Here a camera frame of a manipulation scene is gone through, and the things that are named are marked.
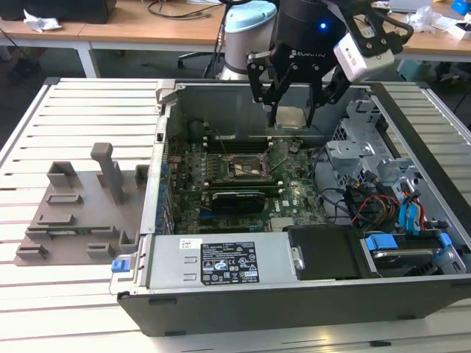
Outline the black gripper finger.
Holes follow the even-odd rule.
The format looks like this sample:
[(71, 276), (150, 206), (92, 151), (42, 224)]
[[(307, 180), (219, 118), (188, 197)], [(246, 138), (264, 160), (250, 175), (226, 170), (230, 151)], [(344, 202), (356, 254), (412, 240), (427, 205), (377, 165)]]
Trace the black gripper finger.
[(335, 68), (331, 81), (324, 86), (322, 76), (318, 76), (309, 85), (307, 100), (308, 114), (305, 117), (307, 127), (311, 127), (317, 108), (326, 104), (336, 104), (350, 87), (350, 80), (342, 68)]
[[(275, 70), (275, 77), (270, 86), (265, 88), (261, 76), (269, 66)], [(268, 127), (276, 125), (278, 104), (288, 90), (296, 70), (297, 64), (293, 61), (281, 60), (281, 63), (273, 63), (272, 51), (252, 53), (247, 56), (247, 75), (253, 100), (261, 103), (267, 111)]]

